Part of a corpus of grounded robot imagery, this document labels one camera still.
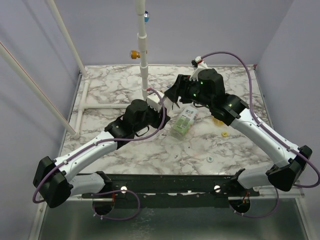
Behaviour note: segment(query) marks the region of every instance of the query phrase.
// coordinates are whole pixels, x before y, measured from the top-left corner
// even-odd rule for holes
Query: wall
[[[0,23],[0,41],[67,117],[79,70],[45,1],[1,1]],[[64,128],[1,57],[0,86],[0,239],[24,240],[38,162],[57,156]]]
[[[134,0],[55,0],[85,65],[138,64]],[[146,0],[148,62],[190,64],[196,56],[230,51],[256,64],[293,0]],[[215,56],[209,64],[239,64]]]
[[[320,168],[320,1],[295,0],[258,64],[257,74],[275,129],[313,149]],[[307,167],[300,180],[316,182]],[[304,189],[320,238],[319,187]]]

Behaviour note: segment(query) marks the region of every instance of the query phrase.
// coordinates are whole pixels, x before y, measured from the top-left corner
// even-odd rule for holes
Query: marble tabletop
[[[243,67],[215,67],[223,76],[227,93],[249,102],[248,77]],[[137,65],[86,66],[91,80],[88,104],[130,103],[141,99],[141,77]],[[149,66],[148,83],[155,90],[165,91],[178,74],[188,75],[192,67]],[[250,67],[253,104],[256,114],[267,124],[268,116],[259,91],[253,67]],[[70,124],[76,123],[77,109],[84,87],[82,79]],[[209,110],[198,108],[199,114],[183,140],[170,135],[170,129],[183,109],[176,106],[169,113],[171,121],[155,136],[128,143],[86,167],[83,173],[104,171],[109,174],[175,174],[175,175],[232,175],[237,170],[252,169],[269,164],[269,157],[251,140],[232,127],[216,126]],[[98,135],[105,126],[124,113],[124,109],[86,109],[83,113],[79,139],[67,133],[61,155],[65,155]]]

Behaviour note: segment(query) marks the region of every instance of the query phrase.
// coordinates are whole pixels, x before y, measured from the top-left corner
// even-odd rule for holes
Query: yellow object
[[[219,127],[224,125],[223,121],[220,121],[220,120],[216,119],[214,116],[212,117],[212,121],[214,122],[215,125],[217,125]]]
[[[132,51],[130,51],[130,58],[132,58],[132,59],[139,59],[140,58],[140,52],[138,52],[138,51],[135,51],[135,50],[132,50]]]

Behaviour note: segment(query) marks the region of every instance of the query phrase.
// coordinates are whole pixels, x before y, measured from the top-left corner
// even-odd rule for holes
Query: purple cable
[[[278,189],[275,187],[275,193],[276,193],[276,203],[275,203],[275,206],[273,207],[273,209],[266,213],[265,215],[260,215],[260,216],[254,216],[254,215],[244,215],[240,212],[237,212],[236,210],[234,210],[234,208],[230,205],[230,208],[233,210],[233,212],[241,217],[245,217],[245,218],[249,218],[249,219],[262,219],[262,218],[266,218],[266,217],[269,217],[270,215],[274,214],[278,207],[279,207],[279,203],[280,203],[280,199],[279,199],[279,192],[278,192]]]
[[[252,117],[254,118],[255,122],[259,125],[260,121],[258,120],[255,112],[254,112],[254,105],[253,105],[253,91],[252,91],[252,79],[250,76],[250,72],[249,69],[247,68],[246,64],[244,63],[244,61],[242,61],[242,59],[240,57],[238,57],[237,55],[235,55],[232,52],[228,52],[228,51],[215,51],[215,52],[211,52],[208,53],[206,55],[203,55],[201,57],[201,59],[204,59],[206,57],[212,56],[212,55],[216,55],[216,54],[227,54],[227,55],[231,55],[233,57],[235,57],[236,59],[238,59],[240,61],[240,63],[243,65],[246,74],[248,75],[249,78],[249,107],[250,107],[250,113],[252,115]],[[280,143],[282,146],[284,146],[288,151],[293,152],[294,154],[296,154],[297,156],[299,156],[300,158],[302,158],[307,164],[310,165],[310,167],[315,171],[315,173],[318,176],[318,180],[316,183],[311,184],[311,185],[301,185],[301,184],[294,184],[294,186],[299,187],[299,188],[315,188],[317,186],[320,185],[320,172],[319,170],[316,168],[316,166],[309,160],[307,159],[305,156],[303,156],[300,152],[297,152],[294,149],[291,149],[289,145],[287,145],[285,142],[281,141],[276,135],[274,135],[268,128],[266,128],[263,124],[260,125],[260,127],[266,131],[273,139],[275,139],[278,143]]]
[[[99,214],[96,213],[95,206],[93,205],[92,206],[92,210],[94,212],[93,216],[94,217],[98,216],[98,217],[100,217],[102,219],[109,219],[109,220],[113,220],[113,221],[126,221],[126,220],[130,220],[130,219],[135,218],[138,215],[138,213],[140,212],[140,199],[139,199],[138,195],[135,192],[130,191],[130,190],[114,190],[114,191],[107,191],[107,192],[101,192],[101,193],[94,193],[92,195],[101,196],[101,195],[120,193],[120,192],[128,192],[128,193],[131,193],[131,194],[133,194],[135,196],[136,201],[138,202],[138,207],[137,207],[137,210],[136,210],[136,212],[134,214],[132,214],[131,216],[128,216],[128,217],[123,217],[123,218],[114,218],[114,217],[109,217],[109,216],[105,216],[105,215],[99,215]]]
[[[97,144],[101,144],[101,143],[105,143],[105,142],[111,142],[111,141],[112,141],[112,142],[113,142],[113,141],[134,142],[134,141],[146,140],[146,139],[148,139],[148,138],[151,138],[151,137],[154,136],[155,134],[157,134],[157,133],[162,129],[163,125],[165,124],[165,120],[166,120],[166,108],[165,108],[165,103],[164,103],[162,97],[160,96],[160,94],[159,94],[156,90],[154,90],[153,88],[148,88],[147,91],[152,91],[152,92],[154,92],[154,93],[158,96],[158,98],[159,98],[159,100],[160,100],[160,103],[161,103],[161,106],[162,106],[162,120],[161,120],[161,123],[160,123],[159,127],[158,127],[153,133],[151,133],[150,135],[145,136],[145,137],[134,138],[134,139],[130,139],[130,138],[110,138],[110,139],[102,139],[102,140],[97,141],[97,142],[96,142]],[[83,152],[87,151],[88,149],[90,149],[90,148],[92,148],[92,147],[94,147],[94,146],[96,146],[96,145],[93,144],[93,143],[90,144],[90,145],[88,145],[88,146],[86,146],[84,149],[81,149],[81,150],[78,151],[76,154],[74,154],[74,155],[70,156],[69,158],[67,158],[65,161],[66,161],[67,163],[70,162],[72,159],[74,159],[75,157],[79,156],[80,154],[82,154]],[[37,199],[36,199],[36,198],[37,198],[37,194],[38,194],[40,188],[41,188],[42,185],[46,182],[46,180],[47,180],[56,170],[58,170],[60,167],[62,167],[64,164],[65,164],[65,163],[62,162],[62,163],[60,163],[59,165],[57,165],[56,167],[54,167],[54,168],[53,168],[47,175],[45,175],[45,177],[41,180],[41,182],[40,182],[39,185],[36,187],[36,189],[35,189],[35,191],[34,191],[34,193],[33,193],[33,196],[32,196],[32,201],[33,201],[35,204],[40,204],[40,203],[43,203],[43,202],[45,201],[44,199],[43,199],[43,200],[37,200]],[[134,194],[135,197],[138,198],[138,196],[137,196],[134,192],[132,192],[132,191],[130,191],[130,190],[127,190],[127,192]]]

